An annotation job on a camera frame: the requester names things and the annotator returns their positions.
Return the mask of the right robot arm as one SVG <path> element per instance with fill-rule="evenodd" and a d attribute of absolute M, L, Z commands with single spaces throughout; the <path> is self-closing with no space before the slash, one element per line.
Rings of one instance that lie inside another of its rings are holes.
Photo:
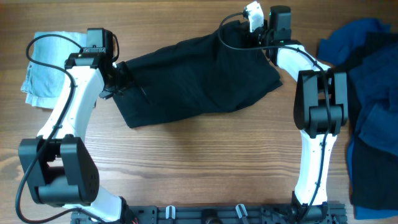
<path fill-rule="evenodd" d="M 256 1 L 243 9 L 254 48 L 296 82 L 294 122 L 302 138 L 297 184 L 286 211 L 287 223 L 320 223 L 330 217 L 326 194 L 333 145 L 348 120 L 346 74 L 318 62 L 291 38 L 291 10 L 272 6 L 269 18 Z"/>

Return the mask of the black shorts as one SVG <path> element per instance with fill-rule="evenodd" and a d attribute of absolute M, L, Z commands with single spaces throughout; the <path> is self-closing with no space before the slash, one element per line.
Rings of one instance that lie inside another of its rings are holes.
<path fill-rule="evenodd" d="M 244 23 L 184 40 L 125 62 L 132 86 L 113 97 L 130 128 L 255 104 L 281 86 L 260 50 L 247 50 Z"/>

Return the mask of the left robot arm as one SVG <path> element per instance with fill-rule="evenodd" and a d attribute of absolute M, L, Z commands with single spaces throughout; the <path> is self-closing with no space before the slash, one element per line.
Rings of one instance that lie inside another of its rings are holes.
<path fill-rule="evenodd" d="M 98 98 L 121 95 L 131 76 L 117 65 L 117 37 L 103 28 L 87 31 L 86 45 L 70 54 L 55 108 L 36 138 L 23 139 L 18 154 L 24 171 L 19 190 L 28 188 L 37 204 L 85 215 L 94 223 L 137 223 L 122 197 L 100 185 L 98 169 L 85 147 L 86 129 Z"/>

